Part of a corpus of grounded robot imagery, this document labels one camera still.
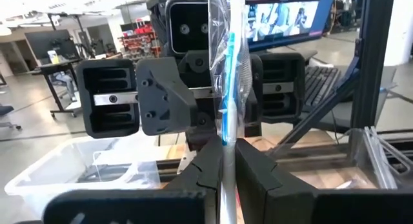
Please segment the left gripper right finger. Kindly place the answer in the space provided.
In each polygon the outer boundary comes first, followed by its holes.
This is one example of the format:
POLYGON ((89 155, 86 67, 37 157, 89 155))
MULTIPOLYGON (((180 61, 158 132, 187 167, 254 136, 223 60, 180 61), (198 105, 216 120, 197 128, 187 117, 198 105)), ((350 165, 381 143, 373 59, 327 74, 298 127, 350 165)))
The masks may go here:
POLYGON ((236 142, 236 182, 245 224, 312 224, 317 189, 244 139, 236 142))

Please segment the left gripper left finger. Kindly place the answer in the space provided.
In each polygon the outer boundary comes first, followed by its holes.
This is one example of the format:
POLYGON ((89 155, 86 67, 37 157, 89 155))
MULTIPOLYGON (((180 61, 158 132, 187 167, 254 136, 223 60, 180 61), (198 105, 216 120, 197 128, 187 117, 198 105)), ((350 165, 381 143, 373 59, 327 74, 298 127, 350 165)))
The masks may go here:
POLYGON ((167 190, 204 190, 206 224, 219 224, 222 155, 221 138, 211 137, 184 171, 165 186, 167 190))

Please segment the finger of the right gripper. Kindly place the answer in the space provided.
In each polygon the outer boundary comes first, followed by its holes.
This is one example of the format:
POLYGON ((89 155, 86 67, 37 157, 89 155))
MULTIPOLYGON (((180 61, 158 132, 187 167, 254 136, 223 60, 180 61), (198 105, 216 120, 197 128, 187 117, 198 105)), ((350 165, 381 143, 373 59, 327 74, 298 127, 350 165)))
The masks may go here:
POLYGON ((250 55, 252 89, 247 99, 245 114, 245 136, 258 137, 261 133, 263 115, 263 64, 256 54, 250 55))
POLYGON ((138 61, 136 83, 146 135, 184 132, 196 126, 196 100, 181 80, 173 57, 138 61))

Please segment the blue white packaged toothbrush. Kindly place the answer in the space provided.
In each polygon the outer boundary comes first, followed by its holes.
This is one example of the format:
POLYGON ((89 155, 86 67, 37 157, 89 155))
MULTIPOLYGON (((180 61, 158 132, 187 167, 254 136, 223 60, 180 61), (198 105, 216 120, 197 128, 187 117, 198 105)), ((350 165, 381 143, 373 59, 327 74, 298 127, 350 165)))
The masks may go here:
POLYGON ((237 224, 236 141, 252 89, 245 0, 208 0, 208 51, 216 124, 221 137, 219 224, 237 224))

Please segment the purple white packaged toothbrush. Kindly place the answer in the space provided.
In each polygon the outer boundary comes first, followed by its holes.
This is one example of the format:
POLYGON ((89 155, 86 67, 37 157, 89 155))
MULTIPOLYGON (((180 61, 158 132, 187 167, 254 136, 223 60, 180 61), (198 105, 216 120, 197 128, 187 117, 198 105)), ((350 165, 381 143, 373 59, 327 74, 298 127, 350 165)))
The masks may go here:
POLYGON ((336 189, 353 189, 358 188, 363 182, 357 179, 348 180, 336 187, 336 189))

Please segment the silver mounting plate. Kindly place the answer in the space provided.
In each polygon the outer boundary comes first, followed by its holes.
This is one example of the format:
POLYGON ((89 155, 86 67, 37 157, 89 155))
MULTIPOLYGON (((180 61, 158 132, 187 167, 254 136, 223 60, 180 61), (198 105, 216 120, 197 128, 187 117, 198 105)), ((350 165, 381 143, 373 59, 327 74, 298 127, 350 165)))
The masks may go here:
POLYGON ((186 149, 181 157, 180 163, 177 168, 177 175, 180 175, 184 169, 189 166, 189 164, 192 162, 192 160, 196 157, 197 152, 195 150, 189 151, 186 149))

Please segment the red parts shelf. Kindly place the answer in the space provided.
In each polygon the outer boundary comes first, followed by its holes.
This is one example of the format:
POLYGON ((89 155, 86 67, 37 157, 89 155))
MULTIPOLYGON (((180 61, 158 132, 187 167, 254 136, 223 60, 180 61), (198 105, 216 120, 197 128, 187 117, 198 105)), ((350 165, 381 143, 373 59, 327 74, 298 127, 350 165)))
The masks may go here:
POLYGON ((123 57, 138 62, 142 58, 159 57, 161 45, 150 21, 137 19, 135 23, 121 25, 123 57))

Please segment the black rolling desk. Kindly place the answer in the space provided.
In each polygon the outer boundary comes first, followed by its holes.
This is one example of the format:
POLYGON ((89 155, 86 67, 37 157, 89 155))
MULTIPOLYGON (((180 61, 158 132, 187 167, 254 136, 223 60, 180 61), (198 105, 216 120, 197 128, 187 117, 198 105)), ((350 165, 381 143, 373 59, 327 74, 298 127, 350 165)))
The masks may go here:
POLYGON ((41 74, 46 80, 46 83, 49 87, 49 90, 51 91, 52 97, 58 107, 57 110, 50 110, 50 115, 55 119, 56 114, 71 114, 72 117, 77 117, 77 113, 81 109, 80 105, 80 98, 79 92, 75 92, 75 95, 77 96, 77 101, 76 102, 71 102, 68 106, 65 108, 63 107, 61 100, 60 100, 60 95, 57 94, 55 91, 55 88, 52 84, 52 80, 50 79, 50 76, 58 73, 58 72, 67 72, 69 71, 69 76, 72 78, 72 84, 74 85, 74 88, 77 88, 77 77, 76 73, 73 67, 73 64, 79 63, 81 59, 75 59, 75 60, 70 60, 70 61, 63 61, 62 63, 56 63, 56 64, 46 64, 46 65, 41 65, 38 66, 38 69, 40 69, 41 74))

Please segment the black monitor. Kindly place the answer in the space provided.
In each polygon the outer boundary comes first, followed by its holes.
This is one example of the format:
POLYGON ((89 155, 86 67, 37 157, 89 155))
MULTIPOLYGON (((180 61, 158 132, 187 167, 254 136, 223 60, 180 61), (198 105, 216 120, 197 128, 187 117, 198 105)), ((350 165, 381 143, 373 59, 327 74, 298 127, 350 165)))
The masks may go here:
POLYGON ((38 60, 48 58, 48 51, 54 50, 65 59, 78 59, 75 43, 68 30, 50 30, 25 33, 26 40, 38 60))

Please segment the black keyboard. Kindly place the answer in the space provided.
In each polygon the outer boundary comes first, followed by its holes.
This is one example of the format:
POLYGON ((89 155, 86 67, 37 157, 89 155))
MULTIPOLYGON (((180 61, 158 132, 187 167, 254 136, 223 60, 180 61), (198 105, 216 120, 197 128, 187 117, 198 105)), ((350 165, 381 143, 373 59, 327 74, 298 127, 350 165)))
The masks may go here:
POLYGON ((308 66, 305 69, 303 111, 310 112, 335 88, 341 72, 337 68, 308 66))

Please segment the computer monitor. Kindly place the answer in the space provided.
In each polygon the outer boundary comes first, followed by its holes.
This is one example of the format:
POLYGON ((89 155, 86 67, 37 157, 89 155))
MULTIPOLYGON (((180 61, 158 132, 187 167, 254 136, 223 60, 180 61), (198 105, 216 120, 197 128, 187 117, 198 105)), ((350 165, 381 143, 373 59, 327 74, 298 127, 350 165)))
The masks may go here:
POLYGON ((251 52, 319 39, 334 0, 246 0, 251 52))

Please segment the blue office chair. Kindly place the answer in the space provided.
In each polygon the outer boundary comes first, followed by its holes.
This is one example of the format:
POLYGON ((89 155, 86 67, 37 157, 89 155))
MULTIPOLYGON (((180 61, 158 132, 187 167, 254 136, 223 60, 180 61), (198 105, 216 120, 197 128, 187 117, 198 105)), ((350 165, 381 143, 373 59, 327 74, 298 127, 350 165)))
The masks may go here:
MULTIPOLYGON (((11 113, 12 111, 14 111, 13 106, 10 105, 1 105, 0 104, 0 117, 5 116, 9 113, 11 113)), ((21 125, 18 124, 13 124, 11 122, 0 122, 0 128, 15 128, 17 130, 22 130, 21 125)))

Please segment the tall clear plastic bin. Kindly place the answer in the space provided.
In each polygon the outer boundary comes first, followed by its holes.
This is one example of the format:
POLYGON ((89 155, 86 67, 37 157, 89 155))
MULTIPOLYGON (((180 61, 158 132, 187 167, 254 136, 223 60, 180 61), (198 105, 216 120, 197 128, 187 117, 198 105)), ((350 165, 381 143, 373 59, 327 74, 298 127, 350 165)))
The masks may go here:
POLYGON ((151 189, 175 176, 184 145, 156 145, 155 136, 77 137, 58 145, 5 185, 37 217, 71 190, 151 189))

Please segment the shallow clear plastic tray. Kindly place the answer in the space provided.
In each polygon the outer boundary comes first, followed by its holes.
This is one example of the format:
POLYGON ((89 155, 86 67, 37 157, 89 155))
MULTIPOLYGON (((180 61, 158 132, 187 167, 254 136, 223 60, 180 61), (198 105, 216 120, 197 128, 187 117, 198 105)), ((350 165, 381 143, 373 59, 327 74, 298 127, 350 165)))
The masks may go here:
MULTIPOLYGON (((276 145, 269 143, 265 152, 276 145)), ((413 190, 413 130, 365 127, 338 135, 310 131, 288 151, 270 157, 316 188, 336 188, 357 179, 363 182, 358 188, 413 190)))

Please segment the black frame post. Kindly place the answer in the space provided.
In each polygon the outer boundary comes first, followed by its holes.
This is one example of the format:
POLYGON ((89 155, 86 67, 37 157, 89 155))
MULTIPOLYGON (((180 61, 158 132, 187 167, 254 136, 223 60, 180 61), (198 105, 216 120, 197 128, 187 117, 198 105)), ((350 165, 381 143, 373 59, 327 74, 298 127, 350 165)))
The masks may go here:
POLYGON ((350 128, 375 124, 393 4, 394 0, 363 0, 362 26, 348 66, 349 77, 336 92, 294 125, 276 147, 267 150, 268 155, 277 156, 292 148, 349 94, 353 94, 350 128))

